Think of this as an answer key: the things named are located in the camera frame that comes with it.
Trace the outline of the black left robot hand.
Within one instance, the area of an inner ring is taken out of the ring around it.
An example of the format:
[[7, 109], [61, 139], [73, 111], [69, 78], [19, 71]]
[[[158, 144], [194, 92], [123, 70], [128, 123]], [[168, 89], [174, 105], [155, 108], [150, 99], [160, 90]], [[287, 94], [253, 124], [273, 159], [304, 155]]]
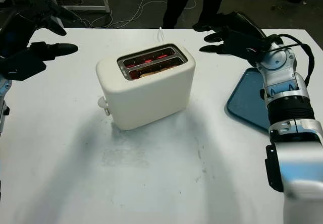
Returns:
[[74, 21], [77, 17], [53, 0], [31, 0], [12, 11], [1, 27], [1, 57], [8, 58], [24, 50], [35, 31], [46, 28], [65, 36], [63, 26], [54, 18]]

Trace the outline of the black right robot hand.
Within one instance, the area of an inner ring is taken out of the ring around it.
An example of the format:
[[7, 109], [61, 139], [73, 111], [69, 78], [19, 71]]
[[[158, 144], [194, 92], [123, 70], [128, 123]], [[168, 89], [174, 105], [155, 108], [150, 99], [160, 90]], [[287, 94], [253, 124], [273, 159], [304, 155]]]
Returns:
[[214, 31], [204, 38], [209, 45], [201, 47], [201, 52], [234, 55], [247, 60], [252, 67], [271, 47], [263, 31], [242, 12], [217, 14], [201, 30]]

